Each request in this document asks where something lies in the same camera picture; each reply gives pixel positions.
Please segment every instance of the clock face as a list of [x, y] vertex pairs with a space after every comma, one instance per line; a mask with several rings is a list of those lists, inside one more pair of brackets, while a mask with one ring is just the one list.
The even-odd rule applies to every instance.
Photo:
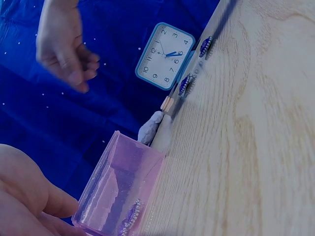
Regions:
[[170, 89], [193, 44], [190, 34], [158, 25], [138, 64], [137, 75], [164, 90]]

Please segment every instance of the blue fabric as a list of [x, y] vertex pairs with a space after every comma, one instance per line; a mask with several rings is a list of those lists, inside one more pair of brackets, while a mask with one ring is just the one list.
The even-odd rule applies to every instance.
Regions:
[[138, 48], [159, 22], [198, 39], [218, 2], [80, 1], [84, 41], [101, 57], [83, 95], [35, 61], [43, 0], [0, 0], [0, 143], [24, 151], [52, 183], [79, 199], [113, 132], [136, 139], [168, 94], [135, 76]]

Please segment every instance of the small white toy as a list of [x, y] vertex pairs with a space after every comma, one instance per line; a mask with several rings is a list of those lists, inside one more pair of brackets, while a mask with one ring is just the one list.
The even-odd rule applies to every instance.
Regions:
[[145, 145], [153, 141], [154, 136], [157, 133], [158, 125], [163, 120], [163, 112], [158, 111], [151, 116], [151, 118], [139, 129], [138, 142]]

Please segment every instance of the light wood surface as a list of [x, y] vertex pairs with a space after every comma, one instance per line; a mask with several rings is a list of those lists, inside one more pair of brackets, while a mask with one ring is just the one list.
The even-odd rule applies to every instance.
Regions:
[[314, 236], [315, 1], [221, 0], [209, 35], [141, 235]]

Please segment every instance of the clock hand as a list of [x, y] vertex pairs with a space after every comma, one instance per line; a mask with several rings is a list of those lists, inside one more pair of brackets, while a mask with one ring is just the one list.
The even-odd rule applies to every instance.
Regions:
[[159, 43], [160, 43], [160, 45], [161, 45], [162, 52], [163, 52], [163, 54], [165, 55], [165, 53], [164, 53], [164, 49], [163, 49], [163, 46], [162, 46], [162, 43], [161, 43], [161, 40], [159, 40]]
[[169, 57], [179, 57], [179, 56], [182, 56], [183, 54], [167, 54], [166, 57], [169, 58]]
[[172, 52], [172, 53], [169, 53], [169, 54], [166, 54], [165, 56], [166, 57], [169, 57], [170, 55], [173, 55], [173, 54], [175, 54], [176, 52]]

